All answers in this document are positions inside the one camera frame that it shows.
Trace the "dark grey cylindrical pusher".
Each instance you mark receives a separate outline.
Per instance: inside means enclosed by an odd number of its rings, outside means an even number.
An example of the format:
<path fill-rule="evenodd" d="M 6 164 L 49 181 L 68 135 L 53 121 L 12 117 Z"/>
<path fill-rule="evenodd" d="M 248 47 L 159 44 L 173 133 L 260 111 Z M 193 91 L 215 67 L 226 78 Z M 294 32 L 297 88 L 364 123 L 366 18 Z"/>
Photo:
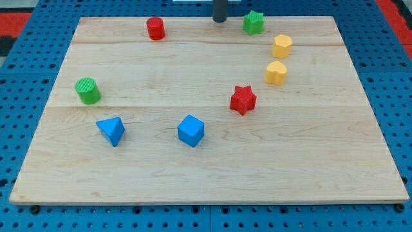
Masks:
<path fill-rule="evenodd" d="M 212 19 L 216 23 L 227 20 L 228 0 L 212 0 Z"/>

